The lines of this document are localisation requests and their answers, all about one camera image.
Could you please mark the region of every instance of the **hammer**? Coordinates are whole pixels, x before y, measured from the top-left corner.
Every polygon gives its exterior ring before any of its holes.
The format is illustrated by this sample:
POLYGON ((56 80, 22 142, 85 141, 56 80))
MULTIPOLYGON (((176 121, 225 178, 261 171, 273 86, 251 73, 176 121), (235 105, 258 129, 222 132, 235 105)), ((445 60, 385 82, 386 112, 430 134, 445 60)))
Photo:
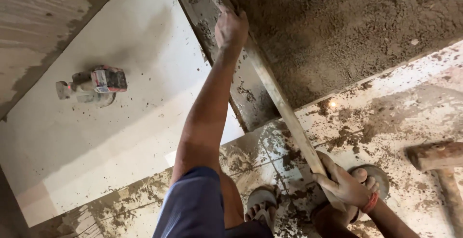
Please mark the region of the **hammer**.
POLYGON ((463 200, 453 170, 463 166, 463 143, 424 144, 408 147, 406 152, 416 169, 437 173, 455 237, 463 237, 463 200))

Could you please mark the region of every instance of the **cement mortar bed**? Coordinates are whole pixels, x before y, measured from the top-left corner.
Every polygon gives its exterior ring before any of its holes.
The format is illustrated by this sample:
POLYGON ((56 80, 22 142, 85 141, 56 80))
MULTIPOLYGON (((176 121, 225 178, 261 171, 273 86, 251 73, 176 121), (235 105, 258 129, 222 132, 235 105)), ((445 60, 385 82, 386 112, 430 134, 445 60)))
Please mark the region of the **cement mortar bed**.
POLYGON ((463 35, 463 0, 237 0, 291 105, 463 35))

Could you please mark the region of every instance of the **red thread bracelet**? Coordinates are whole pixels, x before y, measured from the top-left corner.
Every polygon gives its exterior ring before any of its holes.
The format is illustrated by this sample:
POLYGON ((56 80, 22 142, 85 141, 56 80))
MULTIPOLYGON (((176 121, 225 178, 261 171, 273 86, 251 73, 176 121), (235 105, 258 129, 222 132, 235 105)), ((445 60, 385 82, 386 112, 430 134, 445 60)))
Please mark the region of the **red thread bracelet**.
POLYGON ((378 201, 378 193, 374 192, 371 195, 370 200, 368 201, 368 204, 366 204, 364 207, 362 207, 362 209, 360 209, 360 211, 362 211, 363 213, 369 214, 373 210, 373 208, 376 205, 377 201, 378 201))

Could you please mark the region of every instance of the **hand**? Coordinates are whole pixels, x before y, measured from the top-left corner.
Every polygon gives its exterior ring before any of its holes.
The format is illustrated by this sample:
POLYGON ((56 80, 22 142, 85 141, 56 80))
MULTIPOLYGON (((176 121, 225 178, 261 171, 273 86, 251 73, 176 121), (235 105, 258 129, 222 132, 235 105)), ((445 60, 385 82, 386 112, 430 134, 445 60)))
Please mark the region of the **hand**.
POLYGON ((215 25, 215 40, 219 48, 243 48, 248 39, 249 23, 246 13, 239 12, 239 16, 223 4, 223 0, 213 0, 220 10, 215 25))
POLYGON ((332 180, 322 174, 316 173, 312 175, 313 180, 319 183, 323 188, 331 191, 344 203, 359 208, 364 207, 369 202, 371 191, 359 183, 342 167, 334 163, 327 154, 320 151, 317 151, 317 154, 322 164, 331 174, 332 180))

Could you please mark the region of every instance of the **blue shorts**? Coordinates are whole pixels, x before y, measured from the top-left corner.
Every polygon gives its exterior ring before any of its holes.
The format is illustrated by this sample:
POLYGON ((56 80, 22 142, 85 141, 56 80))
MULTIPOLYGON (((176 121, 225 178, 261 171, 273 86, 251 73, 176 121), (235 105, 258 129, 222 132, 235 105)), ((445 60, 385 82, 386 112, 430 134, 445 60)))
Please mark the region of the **blue shorts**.
POLYGON ((246 222, 225 230, 220 178, 213 169, 189 170, 167 192, 153 238, 273 237, 268 226, 246 222))

